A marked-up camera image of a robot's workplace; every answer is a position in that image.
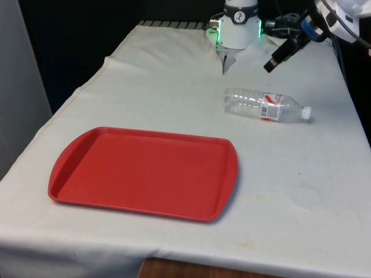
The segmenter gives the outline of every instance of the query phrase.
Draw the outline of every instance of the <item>gray wall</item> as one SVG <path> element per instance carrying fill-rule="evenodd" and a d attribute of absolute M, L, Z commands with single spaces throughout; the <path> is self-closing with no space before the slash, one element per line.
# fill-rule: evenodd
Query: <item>gray wall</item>
<path fill-rule="evenodd" d="M 0 180 L 51 117 L 17 0 L 0 0 Z"/>

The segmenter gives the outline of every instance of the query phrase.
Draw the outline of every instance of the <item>dark background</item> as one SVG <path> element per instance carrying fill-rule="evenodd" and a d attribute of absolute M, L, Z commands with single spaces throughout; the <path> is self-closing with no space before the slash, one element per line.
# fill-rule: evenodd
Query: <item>dark background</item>
<path fill-rule="evenodd" d="M 42 80 L 55 112 L 101 67 L 142 19 L 207 21 L 224 0 L 19 0 Z M 278 0 L 282 13 L 302 13 L 313 0 Z M 275 0 L 259 0 L 259 17 L 274 19 Z M 361 36 L 371 41 L 371 19 L 361 21 Z M 358 43 L 340 41 L 353 102 L 370 142 L 367 112 L 371 57 Z"/>

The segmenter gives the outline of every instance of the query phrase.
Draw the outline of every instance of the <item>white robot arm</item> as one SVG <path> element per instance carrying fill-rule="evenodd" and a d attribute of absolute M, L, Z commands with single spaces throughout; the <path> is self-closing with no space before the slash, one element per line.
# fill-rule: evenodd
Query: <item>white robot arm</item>
<path fill-rule="evenodd" d="M 223 16 L 218 20 L 217 42 L 226 49 L 244 50 L 259 30 L 258 0 L 225 0 Z M 273 53 L 264 66 L 271 72 L 280 63 L 304 48 L 310 41 L 322 42 L 335 35 L 347 42 L 371 44 L 359 37 L 359 19 L 371 16 L 371 0 L 313 0 L 300 17 L 300 32 Z"/>
<path fill-rule="evenodd" d="M 300 18 L 301 33 L 279 47 L 264 68 L 273 71 L 310 41 L 322 42 L 331 34 L 371 49 L 371 44 L 359 37 L 359 19 L 368 16 L 371 0 L 314 0 Z"/>

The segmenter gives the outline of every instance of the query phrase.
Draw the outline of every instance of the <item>wooden floor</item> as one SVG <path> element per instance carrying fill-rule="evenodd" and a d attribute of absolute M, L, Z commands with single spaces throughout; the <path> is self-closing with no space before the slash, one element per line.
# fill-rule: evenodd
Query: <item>wooden floor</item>
<path fill-rule="evenodd" d="M 205 265 L 150 258 L 143 262 L 138 278 L 277 278 Z"/>

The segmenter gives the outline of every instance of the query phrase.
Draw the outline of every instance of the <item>white tablecloth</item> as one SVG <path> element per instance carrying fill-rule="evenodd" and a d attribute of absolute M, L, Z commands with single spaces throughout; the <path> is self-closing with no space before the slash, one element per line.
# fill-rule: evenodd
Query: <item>white tablecloth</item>
<path fill-rule="evenodd" d="M 371 151 L 334 52 L 309 44 L 268 74 L 257 39 L 221 74 L 201 30 L 136 27 L 38 132 L 0 183 L 0 275 L 135 277 L 147 257 L 287 277 L 371 277 Z M 310 124 L 223 111 L 227 87 L 283 93 Z M 239 159 L 219 220 L 188 222 L 58 204 L 61 151 L 97 126 L 223 137 Z"/>

